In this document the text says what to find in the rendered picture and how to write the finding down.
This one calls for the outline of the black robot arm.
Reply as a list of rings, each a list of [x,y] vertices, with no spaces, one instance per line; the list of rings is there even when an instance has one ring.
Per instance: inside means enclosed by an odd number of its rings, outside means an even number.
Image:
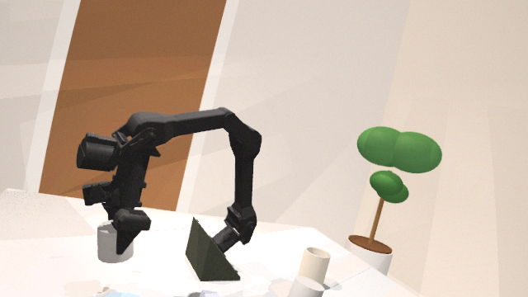
[[[214,243],[225,255],[238,241],[243,246],[248,244],[257,226],[252,206],[253,163],[262,144],[261,134],[244,124],[229,109],[218,107],[166,115],[134,113],[125,125],[111,134],[113,138],[87,133],[78,147],[77,168],[109,172],[118,165],[116,172],[119,174],[145,177],[150,156],[161,157],[157,146],[179,135],[222,128],[229,133],[235,157],[234,203],[227,207],[226,226],[213,237]],[[128,140],[128,136],[132,139]],[[115,182],[82,185],[82,191],[85,206],[107,201],[118,205],[117,179]]]

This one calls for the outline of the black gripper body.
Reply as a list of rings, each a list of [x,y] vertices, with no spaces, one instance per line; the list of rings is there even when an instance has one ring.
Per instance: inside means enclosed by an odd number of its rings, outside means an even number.
[[[117,186],[119,186],[119,202],[118,205],[111,205],[111,201],[105,204],[107,207],[115,207],[116,212],[113,217],[113,224],[118,230],[138,230],[149,231],[152,220],[144,212],[144,210],[137,210],[135,207],[142,207],[140,201],[143,188],[146,187],[144,177],[129,177],[126,175],[113,174],[112,180],[117,179]]]

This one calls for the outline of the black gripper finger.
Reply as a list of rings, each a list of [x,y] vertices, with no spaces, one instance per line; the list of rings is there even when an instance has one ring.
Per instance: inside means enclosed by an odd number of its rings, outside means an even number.
[[[101,203],[102,208],[107,212],[108,220],[113,220],[114,213],[117,211],[115,207],[107,207],[105,203]]]
[[[114,229],[116,229],[113,222],[111,222]],[[116,253],[123,254],[125,249],[134,241],[135,237],[142,231],[138,230],[117,230],[116,237]]]

